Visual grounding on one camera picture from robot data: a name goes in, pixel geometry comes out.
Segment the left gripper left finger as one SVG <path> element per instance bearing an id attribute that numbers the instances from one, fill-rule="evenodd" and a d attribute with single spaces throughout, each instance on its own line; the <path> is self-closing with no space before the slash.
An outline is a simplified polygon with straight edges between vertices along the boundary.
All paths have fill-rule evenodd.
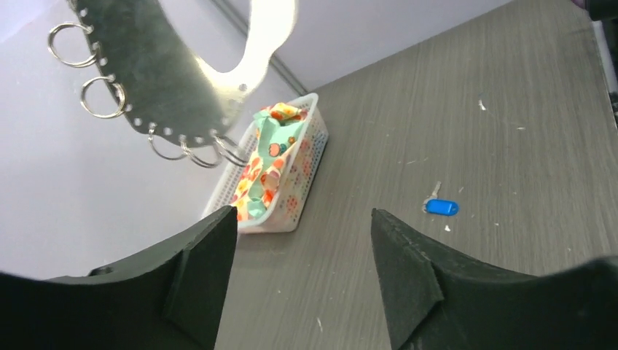
<path id="1" fill-rule="evenodd" d="M 3 349 L 212 349 L 237 243 L 222 207 L 81 277 L 1 275 Z"/>

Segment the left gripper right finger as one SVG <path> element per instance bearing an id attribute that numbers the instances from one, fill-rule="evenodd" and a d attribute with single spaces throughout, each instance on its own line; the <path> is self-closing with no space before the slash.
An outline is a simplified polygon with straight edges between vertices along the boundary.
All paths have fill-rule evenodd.
<path id="1" fill-rule="evenodd" d="M 393 349 L 615 349 L 617 258 L 547 276 L 479 261 L 372 211 Z"/>

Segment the large metal keyring disc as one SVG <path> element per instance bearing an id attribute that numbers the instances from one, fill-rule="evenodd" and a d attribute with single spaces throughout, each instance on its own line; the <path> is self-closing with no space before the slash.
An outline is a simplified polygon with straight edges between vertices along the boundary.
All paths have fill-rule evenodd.
<path id="1" fill-rule="evenodd" d="M 220 72 L 191 50 L 158 1 L 70 1 L 89 47 L 75 69 L 95 66 L 116 109 L 149 140 L 181 148 L 203 168 L 223 160 L 243 167 L 246 153 L 227 135 L 246 99 L 264 80 L 270 59 L 297 20 L 295 1 L 253 1 L 243 57 Z"/>

